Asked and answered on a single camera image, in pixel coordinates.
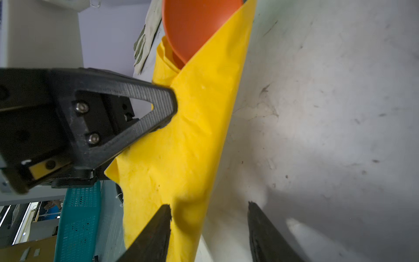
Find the yellow paper napkin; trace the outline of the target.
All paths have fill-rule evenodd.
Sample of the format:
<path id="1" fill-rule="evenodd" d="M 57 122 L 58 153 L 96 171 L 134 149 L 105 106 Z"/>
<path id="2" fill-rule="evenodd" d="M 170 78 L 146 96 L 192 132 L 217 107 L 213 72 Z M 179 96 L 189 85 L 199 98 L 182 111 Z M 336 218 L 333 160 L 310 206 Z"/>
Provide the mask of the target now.
<path id="1" fill-rule="evenodd" d="M 178 111 L 105 171 L 123 193 L 124 244 L 130 247 L 164 204 L 171 208 L 167 260 L 195 260 L 251 36 L 255 1 L 247 1 L 182 68 L 163 37 L 153 83 L 170 87 Z"/>

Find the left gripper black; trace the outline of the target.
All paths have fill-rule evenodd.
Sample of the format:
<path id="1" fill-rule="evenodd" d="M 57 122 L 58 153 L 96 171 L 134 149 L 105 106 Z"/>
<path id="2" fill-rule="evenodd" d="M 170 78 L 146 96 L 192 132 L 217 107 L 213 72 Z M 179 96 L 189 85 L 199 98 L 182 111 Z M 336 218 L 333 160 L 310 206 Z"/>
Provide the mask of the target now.
<path id="1" fill-rule="evenodd" d="M 1 69 L 2 186 L 91 187 L 94 169 L 177 113 L 170 88 L 97 69 Z"/>

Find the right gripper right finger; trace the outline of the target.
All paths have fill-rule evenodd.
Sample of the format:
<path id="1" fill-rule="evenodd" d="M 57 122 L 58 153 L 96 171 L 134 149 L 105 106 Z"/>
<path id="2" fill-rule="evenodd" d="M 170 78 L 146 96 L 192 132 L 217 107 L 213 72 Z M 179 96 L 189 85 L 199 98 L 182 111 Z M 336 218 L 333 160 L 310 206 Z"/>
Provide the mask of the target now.
<path id="1" fill-rule="evenodd" d="M 254 262 L 301 262 L 257 203 L 248 203 L 249 243 Z"/>

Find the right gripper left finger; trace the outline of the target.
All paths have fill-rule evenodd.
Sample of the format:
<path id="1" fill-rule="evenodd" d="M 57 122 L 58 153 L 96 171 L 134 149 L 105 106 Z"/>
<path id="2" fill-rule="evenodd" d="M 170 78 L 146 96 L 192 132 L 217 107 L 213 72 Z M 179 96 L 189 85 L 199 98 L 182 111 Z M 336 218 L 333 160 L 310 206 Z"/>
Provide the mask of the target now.
<path id="1" fill-rule="evenodd" d="M 118 259 L 119 262 L 165 262 L 171 235 L 171 208 L 162 205 Z"/>

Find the orange plastic spoon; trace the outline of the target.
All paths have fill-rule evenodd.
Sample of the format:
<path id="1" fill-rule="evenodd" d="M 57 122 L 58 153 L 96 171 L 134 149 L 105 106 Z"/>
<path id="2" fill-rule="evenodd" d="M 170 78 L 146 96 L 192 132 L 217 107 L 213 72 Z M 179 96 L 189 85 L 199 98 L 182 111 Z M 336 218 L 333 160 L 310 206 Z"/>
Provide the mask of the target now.
<path id="1" fill-rule="evenodd" d="M 177 58 L 186 64 L 243 4 L 241 0 L 163 1 L 165 35 Z"/>

